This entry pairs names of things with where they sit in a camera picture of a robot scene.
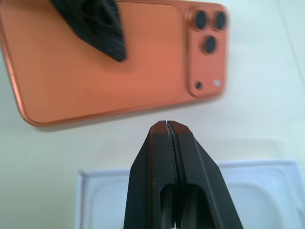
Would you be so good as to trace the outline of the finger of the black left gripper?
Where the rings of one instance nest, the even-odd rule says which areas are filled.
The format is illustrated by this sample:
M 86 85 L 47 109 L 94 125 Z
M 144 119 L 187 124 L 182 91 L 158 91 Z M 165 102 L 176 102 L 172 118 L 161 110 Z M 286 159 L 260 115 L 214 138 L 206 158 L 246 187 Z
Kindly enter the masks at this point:
M 118 62 L 126 59 L 119 9 L 115 0 L 50 0 L 83 41 Z

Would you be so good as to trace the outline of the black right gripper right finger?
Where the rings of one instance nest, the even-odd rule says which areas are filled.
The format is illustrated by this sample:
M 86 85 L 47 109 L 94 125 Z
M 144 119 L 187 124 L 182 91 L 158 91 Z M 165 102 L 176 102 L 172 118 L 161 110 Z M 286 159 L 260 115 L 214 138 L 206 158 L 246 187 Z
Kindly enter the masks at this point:
M 191 130 L 167 122 L 178 185 L 174 199 L 177 229 L 244 229 L 218 165 Z

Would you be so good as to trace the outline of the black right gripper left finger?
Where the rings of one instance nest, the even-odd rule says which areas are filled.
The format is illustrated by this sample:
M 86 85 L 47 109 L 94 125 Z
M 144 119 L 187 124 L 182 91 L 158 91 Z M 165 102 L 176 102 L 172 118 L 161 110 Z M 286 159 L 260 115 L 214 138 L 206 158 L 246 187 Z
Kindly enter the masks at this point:
M 130 169 L 123 229 L 172 229 L 177 183 L 172 137 L 159 121 Z

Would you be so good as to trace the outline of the orange smartphone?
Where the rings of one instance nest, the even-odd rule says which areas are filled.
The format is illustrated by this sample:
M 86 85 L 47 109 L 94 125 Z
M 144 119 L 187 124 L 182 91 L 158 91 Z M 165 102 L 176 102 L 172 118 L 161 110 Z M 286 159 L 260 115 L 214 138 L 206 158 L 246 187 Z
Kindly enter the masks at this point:
M 118 0 L 126 59 L 79 38 L 51 0 L 0 0 L 0 45 L 33 126 L 196 103 L 224 90 L 228 10 L 188 0 Z

